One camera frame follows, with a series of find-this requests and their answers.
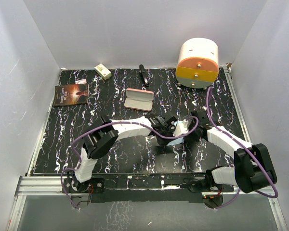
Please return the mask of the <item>light blue cleaning cloth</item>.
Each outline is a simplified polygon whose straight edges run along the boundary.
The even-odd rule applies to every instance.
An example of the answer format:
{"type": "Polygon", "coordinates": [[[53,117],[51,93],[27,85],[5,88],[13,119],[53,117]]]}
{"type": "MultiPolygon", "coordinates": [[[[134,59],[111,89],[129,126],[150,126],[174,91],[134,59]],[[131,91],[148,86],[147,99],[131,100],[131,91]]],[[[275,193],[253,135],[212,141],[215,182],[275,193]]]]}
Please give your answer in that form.
{"type": "Polygon", "coordinates": [[[184,138],[178,138],[178,139],[175,139],[175,140],[171,140],[167,146],[171,146],[171,145],[177,145],[177,144],[181,144],[184,142],[184,138]]]}

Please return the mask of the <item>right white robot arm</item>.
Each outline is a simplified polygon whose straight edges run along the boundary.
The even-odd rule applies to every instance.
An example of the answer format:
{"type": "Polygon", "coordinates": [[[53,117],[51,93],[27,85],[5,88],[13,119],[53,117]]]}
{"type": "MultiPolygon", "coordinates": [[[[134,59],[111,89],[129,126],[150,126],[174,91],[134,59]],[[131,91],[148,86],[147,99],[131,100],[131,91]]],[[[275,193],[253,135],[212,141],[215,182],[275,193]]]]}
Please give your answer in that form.
{"type": "Polygon", "coordinates": [[[213,125],[204,109],[192,111],[193,120],[188,129],[195,124],[197,128],[191,133],[196,141],[205,139],[234,160],[233,167],[215,167],[205,173],[202,186],[211,191],[218,190],[222,184],[238,187],[244,193],[256,192],[277,183],[277,175],[267,147],[252,144],[227,131],[223,126],[213,125]]]}

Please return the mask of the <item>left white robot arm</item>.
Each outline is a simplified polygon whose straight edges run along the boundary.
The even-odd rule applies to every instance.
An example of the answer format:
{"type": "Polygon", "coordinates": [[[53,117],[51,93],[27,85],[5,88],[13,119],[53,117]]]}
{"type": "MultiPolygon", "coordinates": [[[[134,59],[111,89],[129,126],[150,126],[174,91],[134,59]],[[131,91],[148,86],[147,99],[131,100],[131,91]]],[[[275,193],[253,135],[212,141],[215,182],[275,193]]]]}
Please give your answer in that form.
{"type": "Polygon", "coordinates": [[[113,120],[106,116],[99,118],[97,126],[76,138],[71,148],[77,153],[79,162],[74,170],[66,172],[70,186],[77,192],[85,192],[90,186],[92,171],[97,160],[108,154],[118,140],[136,136],[156,136],[159,145],[179,143],[186,129],[176,117],[145,115],[129,120],[113,120]]]}

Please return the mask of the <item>pink glasses case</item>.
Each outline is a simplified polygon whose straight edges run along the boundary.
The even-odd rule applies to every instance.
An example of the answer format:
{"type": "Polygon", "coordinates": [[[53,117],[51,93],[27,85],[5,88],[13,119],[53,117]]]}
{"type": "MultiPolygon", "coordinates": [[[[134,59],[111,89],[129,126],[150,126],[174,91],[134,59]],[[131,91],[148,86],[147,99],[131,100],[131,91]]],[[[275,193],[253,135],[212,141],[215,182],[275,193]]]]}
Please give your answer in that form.
{"type": "Polygon", "coordinates": [[[129,109],[150,112],[153,107],[154,92],[139,89],[126,89],[124,106],[129,109]]]}

